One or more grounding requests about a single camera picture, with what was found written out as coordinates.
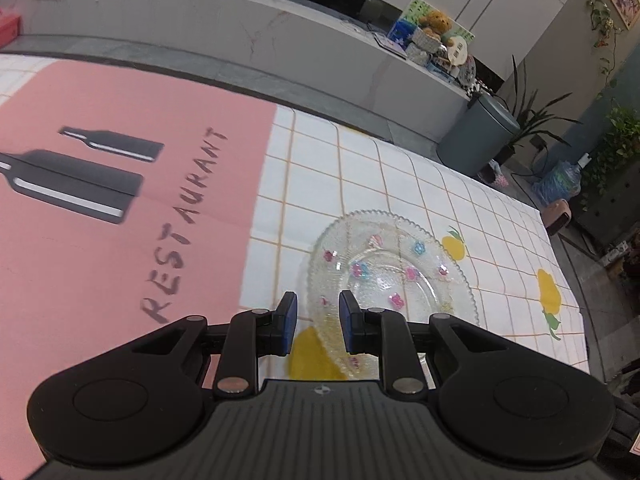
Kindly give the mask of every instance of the wine bottle graphic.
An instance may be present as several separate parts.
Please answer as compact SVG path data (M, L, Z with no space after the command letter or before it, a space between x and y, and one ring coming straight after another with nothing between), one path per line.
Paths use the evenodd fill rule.
M0 153L0 173L25 196L69 211L121 224L143 177L46 150Z
M64 136L82 140L94 150L128 156L145 162L155 162L164 148L161 142L139 139L109 130L81 130L63 126L58 132Z

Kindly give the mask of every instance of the red box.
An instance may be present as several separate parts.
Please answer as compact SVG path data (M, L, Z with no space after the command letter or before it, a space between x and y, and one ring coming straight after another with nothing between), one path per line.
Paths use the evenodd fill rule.
M11 43L20 34L20 15L0 9L0 48Z

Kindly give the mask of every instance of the potted plant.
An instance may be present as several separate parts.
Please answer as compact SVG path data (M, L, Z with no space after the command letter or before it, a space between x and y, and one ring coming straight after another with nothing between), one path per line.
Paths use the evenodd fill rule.
M609 46L609 41L613 35L613 48L609 52L604 50L604 56L600 58L600 73L605 76L605 88L615 88L618 80L611 78L616 69L616 47L618 46L618 35L622 34L622 29L616 27L611 17L611 9L602 0L587 0L587 8L590 10L591 30L597 32L598 39L593 44L594 48ZM598 92L596 99L602 99L602 92Z
M633 158L640 155L640 118L632 108L611 101L607 114L611 128L594 150L591 162L582 170L580 205L588 210L590 195L594 200L604 195L612 176L624 169Z
M515 90L515 99L513 101L513 105L511 106L511 114L516 119L517 123L520 125L520 133L507 143L503 149L498 152L498 154L494 157L494 160L503 165L509 158L511 158L515 153L515 146L524 139L524 137L533 136L533 135L546 135L549 136L562 144L569 146L569 143L566 142L562 137L553 134L549 130L547 130L544 126L550 121L568 121L570 123L582 124L580 121L575 119L569 119L566 117L561 117L551 113L549 108L553 105L559 103L567 99L572 92L568 94L561 95L556 99L552 99L547 104L545 104L542 108L536 110L535 103L536 97L538 96L538 90L533 91L531 94L527 94L527 62L522 62L522 69L524 71L523 78L523 87L522 93L520 93L520 81L518 76L518 67L516 66L515 57L511 56L511 61L513 63L513 85Z

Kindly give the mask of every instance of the blue flower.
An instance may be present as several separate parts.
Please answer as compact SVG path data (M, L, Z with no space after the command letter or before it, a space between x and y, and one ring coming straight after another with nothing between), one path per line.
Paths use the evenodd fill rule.
M414 245L414 253L416 253L418 256L422 256L424 254L425 251L425 247L424 244L422 242L416 242Z
M355 262L351 266L351 274L356 278L368 280L370 276L369 266L363 262Z

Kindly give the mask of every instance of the glass plate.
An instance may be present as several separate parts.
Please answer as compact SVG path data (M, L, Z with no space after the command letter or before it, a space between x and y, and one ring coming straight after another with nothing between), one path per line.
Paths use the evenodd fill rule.
M362 309L378 306L426 323L447 312L479 325L468 281L431 234L384 211L356 211L337 219L318 238L308 272L308 305L329 357L350 379L378 376L378 360L344 349L338 295L348 289ZM423 368L426 369L424 357Z

